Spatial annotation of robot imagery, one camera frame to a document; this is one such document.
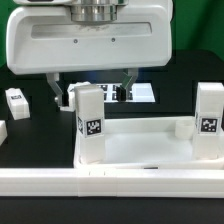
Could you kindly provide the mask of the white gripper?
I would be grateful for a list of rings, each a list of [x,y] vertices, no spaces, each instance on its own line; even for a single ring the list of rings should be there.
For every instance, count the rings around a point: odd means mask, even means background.
[[[172,0],[13,0],[6,60],[18,74],[47,73],[63,106],[57,72],[129,68],[119,86],[126,101],[139,67],[171,58]]]

